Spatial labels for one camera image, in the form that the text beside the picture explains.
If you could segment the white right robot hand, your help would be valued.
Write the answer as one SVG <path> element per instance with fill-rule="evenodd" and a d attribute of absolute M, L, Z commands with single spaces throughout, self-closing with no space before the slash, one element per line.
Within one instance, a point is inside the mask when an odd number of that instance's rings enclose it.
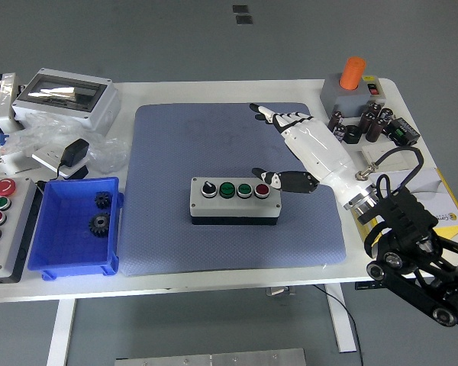
<path fill-rule="evenodd" d="M 292 154 L 304 166 L 303 172 L 268 172 L 261 168 L 252 173 L 271 187 L 286 192 L 311 193 L 319 184 L 333 190 L 345 209 L 366 212 L 378 203 L 374 184 L 356 178 L 358 172 L 349 153 L 321 120 L 295 112 L 280 114 L 258 104 L 250 104 L 257 120 L 272 124 L 285 140 Z"/>

